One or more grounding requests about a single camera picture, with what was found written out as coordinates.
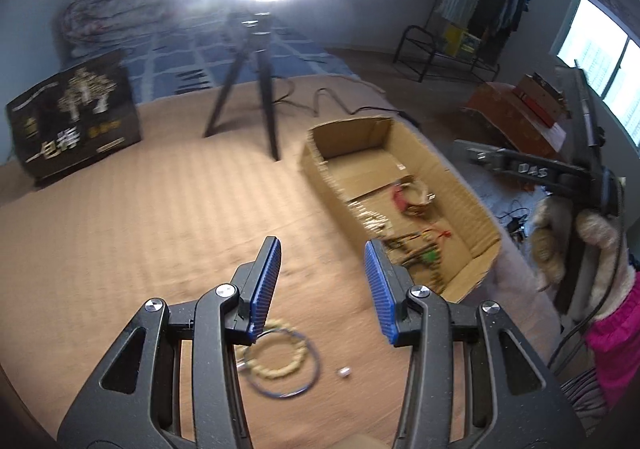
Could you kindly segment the right gloved hand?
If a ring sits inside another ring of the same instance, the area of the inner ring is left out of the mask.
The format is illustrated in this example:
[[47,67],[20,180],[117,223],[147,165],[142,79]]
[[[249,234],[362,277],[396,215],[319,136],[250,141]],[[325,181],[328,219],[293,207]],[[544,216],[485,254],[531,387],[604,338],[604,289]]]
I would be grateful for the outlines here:
[[530,254],[535,263],[538,290],[556,287],[566,276],[564,254],[572,231],[599,251],[596,276],[589,294],[588,313],[601,321],[623,305],[636,284],[636,271],[628,259],[627,242],[618,221],[589,210],[570,218],[570,202],[558,197],[540,200],[532,216]]

